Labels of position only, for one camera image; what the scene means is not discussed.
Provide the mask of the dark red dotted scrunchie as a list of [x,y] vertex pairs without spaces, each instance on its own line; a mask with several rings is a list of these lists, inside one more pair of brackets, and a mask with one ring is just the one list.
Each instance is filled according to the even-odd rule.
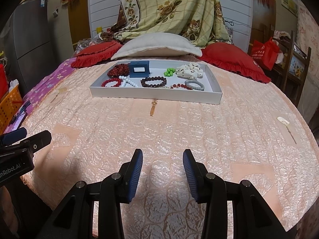
[[128,76],[130,73],[128,64],[117,64],[115,65],[111,70],[108,71],[109,77],[119,77],[122,76]]

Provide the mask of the white cherry print scrunchie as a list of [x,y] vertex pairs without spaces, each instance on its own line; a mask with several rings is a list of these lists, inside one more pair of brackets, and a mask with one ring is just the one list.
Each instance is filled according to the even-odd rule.
[[190,62],[188,65],[184,64],[176,68],[175,73],[178,77],[184,79],[197,80],[203,77],[203,70],[197,63]]

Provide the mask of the blue hair claw clip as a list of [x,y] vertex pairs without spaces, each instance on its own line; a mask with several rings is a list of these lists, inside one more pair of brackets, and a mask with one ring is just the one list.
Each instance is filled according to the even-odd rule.
[[131,61],[129,75],[131,78],[146,78],[150,75],[149,61]]

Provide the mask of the orange plastic basket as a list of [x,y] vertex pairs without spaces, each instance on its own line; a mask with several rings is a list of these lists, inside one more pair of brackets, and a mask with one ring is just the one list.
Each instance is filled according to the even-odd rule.
[[1,101],[0,108],[0,133],[3,134],[9,122],[23,105],[18,86],[13,88]]

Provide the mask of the purple floral blanket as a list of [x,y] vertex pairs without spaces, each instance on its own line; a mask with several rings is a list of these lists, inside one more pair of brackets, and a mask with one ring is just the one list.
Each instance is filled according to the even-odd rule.
[[44,77],[23,97],[23,105],[28,101],[30,102],[30,105],[26,109],[27,117],[32,114],[34,109],[36,109],[47,96],[54,101],[70,89],[68,85],[62,85],[62,81],[76,70],[71,67],[71,64],[75,60],[76,58],[66,59],[52,74]]

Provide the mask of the red box on left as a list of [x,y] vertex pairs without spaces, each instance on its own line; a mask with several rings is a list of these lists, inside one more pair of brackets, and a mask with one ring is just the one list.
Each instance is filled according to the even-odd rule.
[[8,82],[3,64],[0,64],[0,99],[8,92]]

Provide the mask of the pink quilted bedspread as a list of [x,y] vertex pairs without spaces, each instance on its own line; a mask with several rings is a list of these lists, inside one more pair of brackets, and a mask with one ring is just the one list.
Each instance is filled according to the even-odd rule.
[[318,198],[318,145],[290,100],[262,84],[212,68],[219,105],[94,98],[90,85],[110,64],[75,70],[24,122],[29,135],[48,130],[51,144],[36,153],[23,181],[55,208],[79,180],[102,181],[143,151],[136,196],[122,207],[126,238],[199,238],[203,205],[190,195],[182,155],[190,149],[226,181],[249,180],[285,229]]

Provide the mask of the white shallow box tray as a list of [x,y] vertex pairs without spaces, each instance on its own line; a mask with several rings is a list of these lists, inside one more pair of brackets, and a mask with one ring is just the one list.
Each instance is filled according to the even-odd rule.
[[[115,65],[129,64],[131,61],[149,61],[149,77],[131,78],[129,75],[109,77],[107,75]],[[177,76],[176,68],[189,63],[167,59],[131,59],[113,62],[90,85],[90,91],[94,97],[159,99],[218,105],[223,93],[207,64],[196,62],[203,70],[202,78],[192,80]]]

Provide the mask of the grey refrigerator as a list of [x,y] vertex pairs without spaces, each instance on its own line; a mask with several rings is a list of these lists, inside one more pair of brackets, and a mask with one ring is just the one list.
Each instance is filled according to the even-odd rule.
[[57,69],[47,5],[48,0],[28,0],[16,7],[8,20],[4,51],[22,96]]

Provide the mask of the red pillow right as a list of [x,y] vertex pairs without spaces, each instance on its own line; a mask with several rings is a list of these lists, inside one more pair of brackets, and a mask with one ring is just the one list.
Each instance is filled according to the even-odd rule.
[[247,53],[233,44],[218,42],[208,45],[201,51],[201,61],[260,83],[271,82],[261,67]]

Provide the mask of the round red ruffled cushion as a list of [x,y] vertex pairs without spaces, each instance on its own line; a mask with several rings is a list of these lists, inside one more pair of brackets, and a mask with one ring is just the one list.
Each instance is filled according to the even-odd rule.
[[76,60],[71,63],[71,67],[75,69],[88,68],[96,65],[98,62],[107,61],[122,46],[121,43],[114,40],[88,46],[77,54]]

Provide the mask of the white pillow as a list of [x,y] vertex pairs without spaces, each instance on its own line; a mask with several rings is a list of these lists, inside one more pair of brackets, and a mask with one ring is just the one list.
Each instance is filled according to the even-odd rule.
[[180,35],[156,32],[128,41],[112,56],[111,60],[124,57],[171,57],[188,54],[201,57],[202,51]]

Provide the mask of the clear plastic bag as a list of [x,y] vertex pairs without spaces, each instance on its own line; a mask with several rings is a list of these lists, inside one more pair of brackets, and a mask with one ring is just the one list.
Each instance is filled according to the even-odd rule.
[[102,43],[103,40],[99,37],[99,35],[97,35],[94,38],[85,38],[83,40],[80,40],[77,45],[76,48],[74,50],[73,53],[73,57],[77,56],[83,49],[92,46],[92,45],[96,45],[96,44],[100,44]]

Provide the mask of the red shopping bag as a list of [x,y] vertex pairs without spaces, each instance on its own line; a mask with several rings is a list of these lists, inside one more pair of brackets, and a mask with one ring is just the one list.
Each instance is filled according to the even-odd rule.
[[262,69],[271,71],[279,53],[279,46],[270,38],[265,43],[254,40],[250,56]]

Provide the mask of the floral beige quilt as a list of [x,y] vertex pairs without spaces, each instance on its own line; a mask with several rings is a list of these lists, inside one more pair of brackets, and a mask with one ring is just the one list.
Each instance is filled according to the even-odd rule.
[[231,43],[220,0],[119,0],[117,22],[102,33],[104,41],[121,43],[138,36],[167,32],[199,48]]

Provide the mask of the white headboard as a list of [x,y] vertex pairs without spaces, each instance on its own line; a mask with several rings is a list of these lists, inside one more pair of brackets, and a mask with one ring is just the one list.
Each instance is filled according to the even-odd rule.
[[[223,17],[227,27],[232,29],[232,42],[247,52],[252,26],[252,0],[220,0]],[[88,0],[91,35],[96,28],[104,31],[117,22],[119,0]]]

